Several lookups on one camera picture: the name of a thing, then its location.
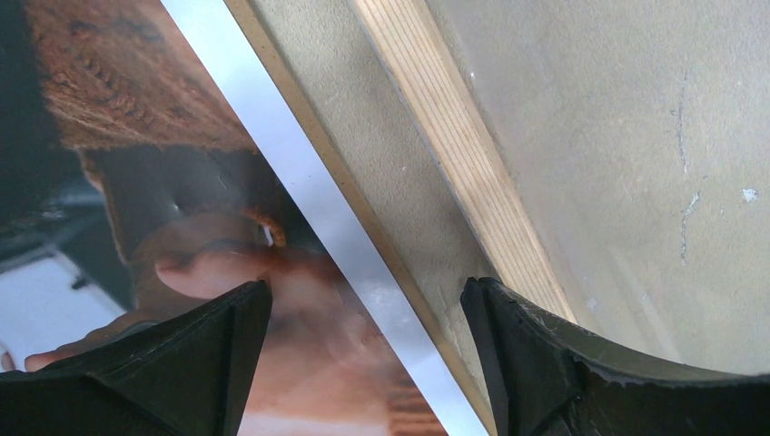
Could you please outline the clear acrylic sheet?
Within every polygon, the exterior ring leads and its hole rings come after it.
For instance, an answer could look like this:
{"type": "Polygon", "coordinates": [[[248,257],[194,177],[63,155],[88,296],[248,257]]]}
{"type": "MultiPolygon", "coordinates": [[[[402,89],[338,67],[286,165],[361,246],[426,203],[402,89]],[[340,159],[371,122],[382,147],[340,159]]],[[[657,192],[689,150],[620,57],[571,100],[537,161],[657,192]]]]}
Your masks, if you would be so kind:
{"type": "Polygon", "coordinates": [[[580,323],[769,369],[769,4],[432,1],[580,323]]]}

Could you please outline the glossy photo print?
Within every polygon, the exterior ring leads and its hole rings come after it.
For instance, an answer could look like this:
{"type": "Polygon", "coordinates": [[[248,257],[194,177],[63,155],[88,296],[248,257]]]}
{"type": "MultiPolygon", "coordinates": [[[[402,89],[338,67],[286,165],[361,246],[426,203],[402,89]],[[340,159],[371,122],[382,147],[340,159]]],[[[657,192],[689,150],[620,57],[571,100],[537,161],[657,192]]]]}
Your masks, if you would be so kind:
{"type": "Polygon", "coordinates": [[[223,1],[1,4],[1,376],[247,282],[272,305],[234,435],[484,435],[223,1]]]}

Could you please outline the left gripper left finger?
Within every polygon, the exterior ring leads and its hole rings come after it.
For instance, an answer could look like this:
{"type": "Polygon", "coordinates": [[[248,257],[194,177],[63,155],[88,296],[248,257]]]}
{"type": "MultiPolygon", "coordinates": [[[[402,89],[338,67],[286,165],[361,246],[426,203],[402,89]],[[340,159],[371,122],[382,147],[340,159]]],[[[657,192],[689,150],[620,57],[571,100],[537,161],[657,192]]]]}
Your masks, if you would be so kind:
{"type": "Polygon", "coordinates": [[[247,282],[36,372],[1,376],[4,435],[234,435],[271,316],[247,282]]]}

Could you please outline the wooden picture frame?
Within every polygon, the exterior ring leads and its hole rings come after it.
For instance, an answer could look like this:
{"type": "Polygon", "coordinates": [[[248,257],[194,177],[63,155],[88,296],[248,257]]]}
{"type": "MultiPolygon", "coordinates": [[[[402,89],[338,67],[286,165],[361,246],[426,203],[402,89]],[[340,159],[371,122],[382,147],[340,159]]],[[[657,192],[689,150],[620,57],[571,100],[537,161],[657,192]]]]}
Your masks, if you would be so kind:
{"type": "Polygon", "coordinates": [[[576,322],[479,109],[423,1],[351,4],[498,277],[576,322]]]}

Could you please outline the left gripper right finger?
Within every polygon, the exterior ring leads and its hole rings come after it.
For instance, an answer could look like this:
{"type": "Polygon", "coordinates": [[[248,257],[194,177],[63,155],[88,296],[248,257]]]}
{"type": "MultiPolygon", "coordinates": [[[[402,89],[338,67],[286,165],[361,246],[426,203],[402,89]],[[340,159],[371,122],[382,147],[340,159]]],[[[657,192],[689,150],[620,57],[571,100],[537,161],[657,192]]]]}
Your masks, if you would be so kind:
{"type": "Polygon", "coordinates": [[[671,362],[560,318],[501,282],[460,296],[501,435],[766,435],[769,378],[671,362]]]}

